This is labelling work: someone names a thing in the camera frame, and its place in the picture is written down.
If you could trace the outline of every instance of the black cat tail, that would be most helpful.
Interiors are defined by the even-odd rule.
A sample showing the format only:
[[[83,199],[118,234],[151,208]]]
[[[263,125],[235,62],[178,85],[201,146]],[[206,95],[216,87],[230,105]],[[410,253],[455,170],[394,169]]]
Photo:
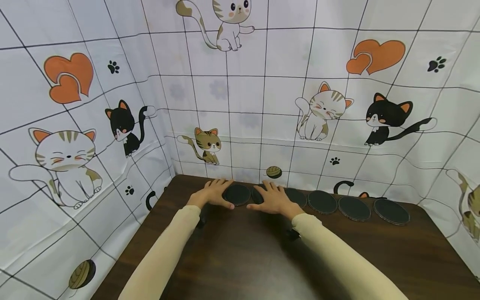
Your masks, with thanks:
[[[140,125],[140,140],[138,141],[139,144],[141,144],[144,141],[145,137],[145,129],[144,129],[144,121],[145,121],[145,115],[144,113],[147,111],[148,107],[144,106],[140,109],[140,112],[138,113],[138,123]]]
[[[412,133],[412,132],[430,130],[433,127],[435,127],[436,125],[437,125],[437,119],[436,118],[426,118],[426,119],[418,121],[417,123],[413,124],[412,126],[406,128],[401,133],[399,133],[395,136],[389,137],[387,139],[387,141],[394,141],[394,140],[401,139],[402,137],[404,137],[407,134]]]
[[[346,185],[348,185],[349,187],[352,187],[352,186],[354,185],[353,182],[348,181],[348,180],[340,181],[340,182],[338,182],[338,183],[333,187],[333,193],[334,193],[334,194],[338,194],[338,188],[339,188],[340,185],[342,185],[342,184],[346,184]]]

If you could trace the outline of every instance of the left hand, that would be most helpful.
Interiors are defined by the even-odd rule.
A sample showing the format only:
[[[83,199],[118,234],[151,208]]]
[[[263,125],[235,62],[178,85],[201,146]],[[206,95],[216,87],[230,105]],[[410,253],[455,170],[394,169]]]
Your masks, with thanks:
[[[228,209],[234,209],[235,206],[222,198],[223,192],[231,185],[233,180],[215,179],[205,184],[205,187],[190,196],[187,205],[195,205],[200,209],[207,203],[223,206]]]

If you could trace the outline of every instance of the cat print backdrop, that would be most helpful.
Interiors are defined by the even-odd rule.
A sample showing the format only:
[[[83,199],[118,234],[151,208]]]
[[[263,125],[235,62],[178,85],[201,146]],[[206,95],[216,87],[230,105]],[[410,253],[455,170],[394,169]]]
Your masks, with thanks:
[[[417,204],[480,276],[480,2],[0,12],[0,299],[89,299],[178,174]]]

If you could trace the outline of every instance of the wooden table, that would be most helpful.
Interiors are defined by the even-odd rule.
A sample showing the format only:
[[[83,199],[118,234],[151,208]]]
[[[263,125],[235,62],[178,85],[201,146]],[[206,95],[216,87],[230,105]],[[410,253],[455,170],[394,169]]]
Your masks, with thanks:
[[[176,176],[100,285],[93,300],[116,300],[130,275],[190,194],[207,178]],[[362,200],[372,208],[374,200]],[[372,210],[364,223],[338,210],[316,215],[323,224],[388,276],[410,300],[480,299],[480,284],[426,212],[402,204],[411,221],[395,226]],[[209,207],[183,251],[162,300],[348,299],[281,216]]]

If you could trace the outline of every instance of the orange heart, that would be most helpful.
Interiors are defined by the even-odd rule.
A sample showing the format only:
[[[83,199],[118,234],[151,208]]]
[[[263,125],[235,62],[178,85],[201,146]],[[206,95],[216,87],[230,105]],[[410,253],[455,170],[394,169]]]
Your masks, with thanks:
[[[70,60],[61,56],[51,56],[43,64],[48,78],[57,83],[61,73],[71,74],[80,83],[80,92],[88,96],[88,90],[93,79],[92,63],[83,53],[73,53]]]
[[[347,71],[350,74],[361,75],[370,64],[370,55],[362,53],[356,58],[352,58],[347,62]]]
[[[53,99],[53,101],[60,104],[80,101],[78,83],[75,78],[68,75],[60,76],[59,85],[56,85],[50,89],[50,97]]]
[[[372,56],[372,63],[367,68],[370,75],[390,68],[401,61],[405,54],[405,44],[392,40],[380,45],[376,40],[368,39],[358,43],[353,51],[353,56],[357,57],[361,53],[369,53]]]

